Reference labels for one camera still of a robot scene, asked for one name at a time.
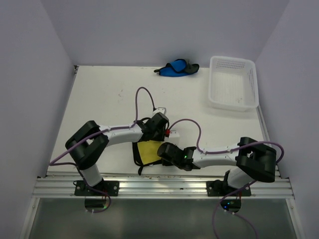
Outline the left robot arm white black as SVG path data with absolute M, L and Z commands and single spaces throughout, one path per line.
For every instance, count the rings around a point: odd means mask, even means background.
M 86 122 L 65 143 L 68 153 L 87 182 L 86 190 L 96 196 L 104 189 L 96 162 L 107 146 L 156 139 L 163 141 L 168 123 L 169 119 L 161 112 L 154 114 L 146 122 L 139 120 L 132 125 L 108 127 L 104 130 L 93 120 Z

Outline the yellow towel black trim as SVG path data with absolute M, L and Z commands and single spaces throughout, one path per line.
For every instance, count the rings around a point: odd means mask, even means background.
M 139 167 L 138 174 L 141 176 L 145 167 L 162 164 L 162 159 L 157 155 L 161 141 L 144 141 L 132 143 L 134 164 Z

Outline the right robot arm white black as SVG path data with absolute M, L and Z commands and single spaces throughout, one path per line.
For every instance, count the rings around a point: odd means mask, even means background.
M 231 145 L 220 151 L 208 152 L 196 147 L 180 149 L 170 142 L 165 142 L 158 148 L 157 155 L 184 171 L 212 166 L 234 166 L 234 169 L 226 171 L 222 181 L 216 180 L 212 185 L 214 190 L 230 196 L 254 181 L 275 181 L 275 149 L 249 137 L 240 138 L 237 145 L 237 148 Z

